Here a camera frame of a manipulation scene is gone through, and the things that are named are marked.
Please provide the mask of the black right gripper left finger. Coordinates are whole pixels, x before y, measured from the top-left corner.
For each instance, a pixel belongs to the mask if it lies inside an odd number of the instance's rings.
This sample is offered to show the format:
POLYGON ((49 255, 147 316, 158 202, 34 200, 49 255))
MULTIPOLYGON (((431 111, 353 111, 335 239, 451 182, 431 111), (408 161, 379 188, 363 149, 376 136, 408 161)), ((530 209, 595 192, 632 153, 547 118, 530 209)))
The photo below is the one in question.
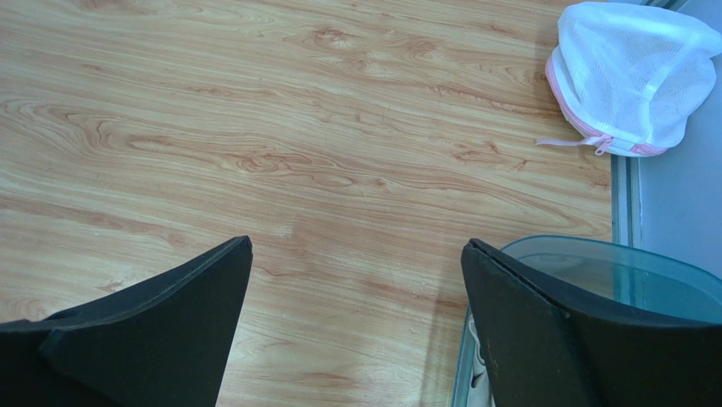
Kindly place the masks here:
POLYGON ((1 326, 4 406, 213 406, 252 269, 234 237, 41 321, 1 326))

